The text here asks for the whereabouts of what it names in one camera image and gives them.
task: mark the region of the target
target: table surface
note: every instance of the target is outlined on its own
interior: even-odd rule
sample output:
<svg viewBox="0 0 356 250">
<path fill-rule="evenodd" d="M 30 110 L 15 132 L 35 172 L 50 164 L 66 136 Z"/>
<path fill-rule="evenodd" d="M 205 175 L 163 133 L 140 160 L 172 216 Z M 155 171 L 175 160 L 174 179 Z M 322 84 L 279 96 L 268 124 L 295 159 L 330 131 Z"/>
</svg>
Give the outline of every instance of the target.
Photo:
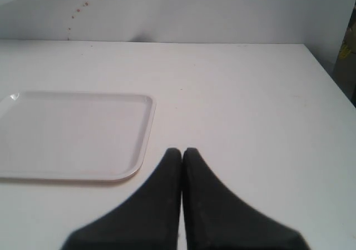
<svg viewBox="0 0 356 250">
<path fill-rule="evenodd" d="M 304 45 L 0 41 L 0 97 L 24 90 L 147 93 L 157 107 L 126 182 L 1 180 L 1 249 L 59 249 L 137 190 L 168 147 L 197 147 L 313 250 L 356 249 L 356 110 Z"/>
</svg>

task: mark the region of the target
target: plastic tray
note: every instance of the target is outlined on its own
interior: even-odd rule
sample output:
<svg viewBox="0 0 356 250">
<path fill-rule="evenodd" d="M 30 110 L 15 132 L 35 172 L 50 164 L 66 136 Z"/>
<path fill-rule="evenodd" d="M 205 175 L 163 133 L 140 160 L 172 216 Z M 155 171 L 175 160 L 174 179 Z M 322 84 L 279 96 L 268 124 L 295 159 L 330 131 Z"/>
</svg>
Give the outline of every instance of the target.
<svg viewBox="0 0 356 250">
<path fill-rule="evenodd" d="M 0 101 L 0 177 L 117 181 L 142 165 L 155 101 L 23 92 Z"/>
</svg>

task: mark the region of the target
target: white backdrop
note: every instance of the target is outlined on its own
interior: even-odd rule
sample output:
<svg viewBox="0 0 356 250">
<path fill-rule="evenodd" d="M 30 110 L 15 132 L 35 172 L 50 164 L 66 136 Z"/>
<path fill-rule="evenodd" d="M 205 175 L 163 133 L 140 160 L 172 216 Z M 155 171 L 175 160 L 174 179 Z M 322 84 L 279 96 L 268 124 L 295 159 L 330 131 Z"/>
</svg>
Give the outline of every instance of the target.
<svg viewBox="0 0 356 250">
<path fill-rule="evenodd" d="M 305 43 L 319 60 L 334 63 L 353 3 L 354 0 L 0 0 L 0 38 Z"/>
</svg>

